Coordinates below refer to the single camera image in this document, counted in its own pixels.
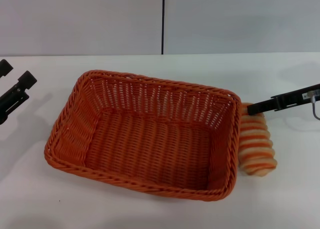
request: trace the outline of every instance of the white table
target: white table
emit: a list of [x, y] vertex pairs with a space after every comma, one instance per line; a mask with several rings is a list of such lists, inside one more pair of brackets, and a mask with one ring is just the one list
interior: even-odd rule
[[263, 178], [239, 174], [231, 195], [217, 202], [162, 198], [81, 178], [50, 167], [43, 153], [77, 78], [88, 70], [215, 86], [259, 102], [318, 84], [320, 53], [6, 59], [14, 70], [1, 78], [0, 92], [26, 70], [38, 82], [0, 126], [1, 229], [320, 228], [320, 121], [311, 104], [266, 113], [277, 169]]

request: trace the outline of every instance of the basket rim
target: basket rim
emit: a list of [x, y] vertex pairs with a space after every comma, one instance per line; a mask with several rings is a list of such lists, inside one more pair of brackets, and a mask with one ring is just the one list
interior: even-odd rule
[[[102, 172], [99, 170], [90, 169], [88, 167], [80, 166], [72, 164], [68, 161], [62, 160], [57, 157], [54, 153], [54, 148], [63, 133], [63, 128], [65, 122], [69, 120], [72, 115], [73, 105], [77, 103], [80, 99], [80, 94], [82, 88], [86, 83], [92, 80], [92, 78], [114, 78], [115, 80], [121, 79], [122, 81], [134, 82], [140, 81], [144, 84], [161, 84], [164, 86], [168, 86], [171, 89], [177, 92], [207, 92], [208, 94], [213, 94], [220, 96], [222, 98], [229, 99], [232, 103], [232, 119], [231, 119], [231, 130], [229, 132], [228, 138], [229, 144], [227, 147], [227, 170], [228, 174], [225, 177], [224, 186], [217, 189], [206, 189], [206, 190], [195, 190], [195, 189], [187, 189], [180, 188], [176, 186], [170, 186], [167, 184], [161, 185], [160, 183], [155, 183], [153, 181], [143, 180], [143, 178], [138, 177], [128, 177], [124, 174], [106, 171]], [[173, 80], [165, 80], [158, 79], [154, 77], [148, 77], [143, 75], [137, 75], [133, 73], [123, 73], [123, 72], [114, 72], [114, 71], [105, 71], [105, 70], [90, 70], [82, 74], [81, 77], [77, 80], [75, 86], [73, 87], [72, 93], [68, 98], [66, 105], [64, 106], [62, 112], [60, 113], [58, 119], [55, 121], [52, 131], [50, 133], [50, 137], [45, 145], [44, 156], [47, 160], [48, 164], [52, 167], [62, 170], [64, 172], [69, 172], [81, 177], [89, 178], [90, 175], [98, 175], [99, 181], [104, 181], [110, 183], [112, 181], [112, 185], [117, 186], [117, 184], [121, 184], [122, 187], [133, 189], [133, 186], [139, 184], [144, 184], [147, 189], [150, 189], [150, 192], [144, 191], [146, 193], [159, 195], [159, 196], [168, 196], [167, 192], [172, 192], [174, 197], [176, 198], [188, 198], [187, 196], [197, 195], [197, 200], [203, 201], [216, 201], [225, 198], [228, 196], [235, 183], [237, 177], [237, 163], [238, 163], [238, 141], [239, 141], [239, 125], [240, 125], [240, 110], [241, 100], [240, 98], [233, 92], [225, 89], [220, 89], [212, 86], [205, 86], [200, 84], [182, 82], [182, 81], [173, 81]]]

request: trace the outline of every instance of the wicker basket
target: wicker basket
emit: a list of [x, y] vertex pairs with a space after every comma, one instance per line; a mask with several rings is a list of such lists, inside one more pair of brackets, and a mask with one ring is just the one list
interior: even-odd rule
[[217, 201], [236, 182], [240, 114], [228, 90], [93, 70], [73, 88], [45, 159], [138, 192]]

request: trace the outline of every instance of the white wall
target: white wall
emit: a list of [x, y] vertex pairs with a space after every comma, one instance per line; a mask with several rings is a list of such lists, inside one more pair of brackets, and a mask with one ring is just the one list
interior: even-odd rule
[[161, 53], [162, 0], [0, 0], [0, 55]]
[[319, 52], [319, 0], [166, 0], [165, 53]]

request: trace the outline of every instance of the black clamp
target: black clamp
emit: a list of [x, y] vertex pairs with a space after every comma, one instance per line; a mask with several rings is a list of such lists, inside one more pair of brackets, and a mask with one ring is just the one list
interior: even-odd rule
[[[12, 69], [13, 67], [5, 59], [1, 60], [0, 78], [6, 76]], [[26, 71], [18, 79], [17, 84], [0, 96], [0, 125], [7, 120], [10, 113], [29, 98], [25, 91], [29, 90], [36, 82], [37, 79], [29, 71]]]
[[309, 86], [300, 90], [275, 95], [270, 100], [265, 100], [256, 104], [249, 105], [248, 114], [255, 115], [271, 110], [280, 111], [293, 108], [307, 103], [312, 103], [313, 114], [315, 115], [315, 103], [320, 101], [320, 84]]

